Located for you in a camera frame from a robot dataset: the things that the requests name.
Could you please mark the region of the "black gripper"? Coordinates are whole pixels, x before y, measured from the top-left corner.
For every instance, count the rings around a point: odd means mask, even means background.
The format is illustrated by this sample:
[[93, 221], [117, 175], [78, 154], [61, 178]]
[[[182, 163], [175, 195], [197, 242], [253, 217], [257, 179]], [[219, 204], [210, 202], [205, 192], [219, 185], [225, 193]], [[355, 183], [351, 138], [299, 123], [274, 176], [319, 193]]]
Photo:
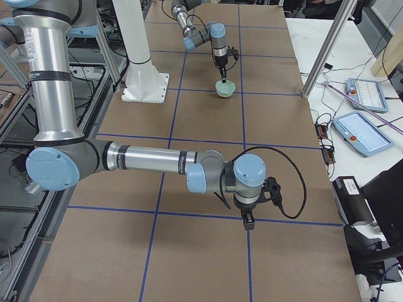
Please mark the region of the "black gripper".
[[255, 209], [257, 203], [245, 204], [239, 201], [234, 201], [234, 204], [241, 212], [245, 231], [254, 230], [255, 219], [253, 217], [253, 209]]
[[228, 55], [220, 55], [215, 56], [215, 66], [219, 68], [221, 81], [223, 83], [227, 82], [227, 69], [226, 65], [228, 64]]

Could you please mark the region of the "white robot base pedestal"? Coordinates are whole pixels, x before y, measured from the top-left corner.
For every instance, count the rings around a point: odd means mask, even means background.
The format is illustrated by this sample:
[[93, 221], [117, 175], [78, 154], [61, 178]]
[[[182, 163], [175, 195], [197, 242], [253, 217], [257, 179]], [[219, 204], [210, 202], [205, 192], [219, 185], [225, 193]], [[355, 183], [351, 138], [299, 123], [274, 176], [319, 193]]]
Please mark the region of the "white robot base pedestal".
[[114, 0], [113, 6], [129, 62], [122, 100], [163, 103], [169, 74], [152, 63], [140, 1]]

